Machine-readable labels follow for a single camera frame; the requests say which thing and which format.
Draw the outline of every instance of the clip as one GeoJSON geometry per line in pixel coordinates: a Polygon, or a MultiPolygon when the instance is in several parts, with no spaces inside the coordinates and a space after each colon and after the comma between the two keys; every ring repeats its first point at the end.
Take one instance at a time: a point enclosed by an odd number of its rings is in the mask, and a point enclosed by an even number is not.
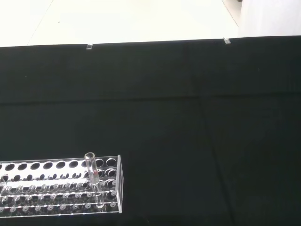
{"type": "Polygon", "coordinates": [[[225,41],[226,44],[231,44],[231,42],[228,38],[224,38],[224,41],[225,41]]]}
{"type": "Polygon", "coordinates": [[[92,49],[93,43],[87,45],[87,49],[92,49]]]}

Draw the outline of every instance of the black tablecloth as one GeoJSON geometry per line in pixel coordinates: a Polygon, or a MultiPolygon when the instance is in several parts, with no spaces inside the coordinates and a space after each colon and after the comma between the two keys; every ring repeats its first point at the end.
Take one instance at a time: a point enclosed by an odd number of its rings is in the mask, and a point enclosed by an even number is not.
{"type": "Polygon", "coordinates": [[[301,223],[299,37],[0,49],[1,160],[120,154],[122,214],[3,225],[301,223]]]}

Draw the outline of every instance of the test tube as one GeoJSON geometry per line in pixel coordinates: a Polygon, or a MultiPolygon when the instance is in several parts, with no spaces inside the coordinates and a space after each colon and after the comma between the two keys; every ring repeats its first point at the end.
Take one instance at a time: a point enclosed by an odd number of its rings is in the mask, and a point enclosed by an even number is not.
{"type": "Polygon", "coordinates": [[[101,185],[99,183],[99,176],[97,171],[97,164],[95,160],[95,155],[92,152],[85,154],[85,161],[88,169],[88,174],[90,177],[91,187],[94,193],[94,199],[96,206],[102,208],[104,203],[102,203],[100,194],[101,194],[101,185]]]}
{"type": "Polygon", "coordinates": [[[85,154],[85,161],[86,161],[91,184],[92,185],[98,184],[99,176],[97,172],[97,165],[96,165],[96,159],[94,153],[89,152],[85,154]]]}

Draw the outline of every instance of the white wall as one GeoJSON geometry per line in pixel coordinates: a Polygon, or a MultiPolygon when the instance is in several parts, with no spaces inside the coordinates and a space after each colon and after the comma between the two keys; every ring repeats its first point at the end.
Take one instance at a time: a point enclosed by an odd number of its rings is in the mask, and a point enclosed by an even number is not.
{"type": "Polygon", "coordinates": [[[301,35],[301,0],[243,0],[238,35],[301,35]]]}

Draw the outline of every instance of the clear acrylic test tube rack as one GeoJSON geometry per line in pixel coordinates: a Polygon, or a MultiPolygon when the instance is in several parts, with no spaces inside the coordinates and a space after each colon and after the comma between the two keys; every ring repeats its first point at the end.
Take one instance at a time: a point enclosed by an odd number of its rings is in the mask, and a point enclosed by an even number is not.
{"type": "Polygon", "coordinates": [[[0,162],[0,218],[121,213],[118,156],[0,162]]]}

